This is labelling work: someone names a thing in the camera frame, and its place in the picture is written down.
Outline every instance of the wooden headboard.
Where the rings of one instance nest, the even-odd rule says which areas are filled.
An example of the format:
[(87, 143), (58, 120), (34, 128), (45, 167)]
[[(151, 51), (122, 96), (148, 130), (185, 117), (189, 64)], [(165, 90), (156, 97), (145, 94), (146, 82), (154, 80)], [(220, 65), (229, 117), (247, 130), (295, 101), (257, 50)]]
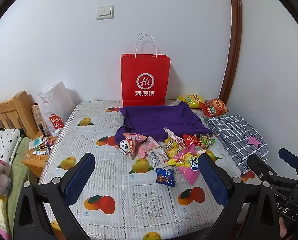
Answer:
[(38, 128), (26, 91), (21, 91), (12, 99), (0, 103), (0, 128), (23, 129), (31, 139), (36, 135)]

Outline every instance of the white wall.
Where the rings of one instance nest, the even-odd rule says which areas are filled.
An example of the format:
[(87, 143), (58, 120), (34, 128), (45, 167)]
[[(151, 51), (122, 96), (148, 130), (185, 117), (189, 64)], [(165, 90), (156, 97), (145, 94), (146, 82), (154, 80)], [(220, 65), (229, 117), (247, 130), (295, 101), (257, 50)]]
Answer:
[[(96, 20), (96, 7), (110, 3), (114, 18)], [(75, 103), (121, 98), (120, 57), (141, 32), (171, 58), (167, 98), (215, 98), (230, 27), (230, 0), (17, 0), (0, 20), (0, 101), (60, 80)]]
[(278, 0), (242, 0), (239, 64), (228, 101), (265, 138), (278, 175), (296, 172), (278, 157), (298, 155), (298, 25)]

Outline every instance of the purple towel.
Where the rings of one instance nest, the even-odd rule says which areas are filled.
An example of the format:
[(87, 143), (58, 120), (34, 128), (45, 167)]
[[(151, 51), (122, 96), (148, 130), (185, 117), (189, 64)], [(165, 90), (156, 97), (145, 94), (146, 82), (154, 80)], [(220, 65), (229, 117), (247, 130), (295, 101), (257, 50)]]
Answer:
[(178, 106), (126, 106), (120, 112), (124, 116), (124, 125), (116, 132), (116, 143), (125, 139), (123, 133), (138, 133), (164, 141), (168, 138), (164, 127), (181, 138), (183, 134), (213, 135), (185, 102), (180, 102)]

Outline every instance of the silver screw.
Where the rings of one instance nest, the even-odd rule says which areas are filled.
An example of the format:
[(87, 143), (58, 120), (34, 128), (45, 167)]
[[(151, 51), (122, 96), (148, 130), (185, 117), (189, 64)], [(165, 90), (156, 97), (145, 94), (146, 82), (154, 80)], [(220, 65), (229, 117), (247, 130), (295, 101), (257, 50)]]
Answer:
[(52, 180), (52, 183), (53, 183), (53, 184), (58, 184), (60, 181), (61, 181), (61, 179), (60, 179), (59, 177), (55, 177), (55, 178)]
[(238, 177), (233, 177), (233, 182), (235, 182), (235, 183), (237, 183), (237, 184), (239, 184), (240, 182), (241, 182), (241, 179), (240, 178), (238, 178)]
[(29, 181), (26, 181), (26, 182), (23, 183), (23, 187), (29, 187), (30, 184), (31, 183)]
[(269, 184), (268, 181), (264, 181), (264, 182), (262, 183), (262, 185), (264, 185), (265, 187), (269, 187), (269, 186), (270, 186), (270, 184)]

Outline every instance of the blue snack package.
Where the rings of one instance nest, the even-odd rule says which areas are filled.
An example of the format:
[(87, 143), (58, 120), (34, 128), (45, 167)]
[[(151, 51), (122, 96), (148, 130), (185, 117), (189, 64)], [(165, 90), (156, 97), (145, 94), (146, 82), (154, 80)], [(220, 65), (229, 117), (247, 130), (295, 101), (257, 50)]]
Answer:
[(175, 186), (175, 179), (173, 177), (174, 170), (156, 169), (157, 172), (157, 183), (166, 184), (168, 186)]

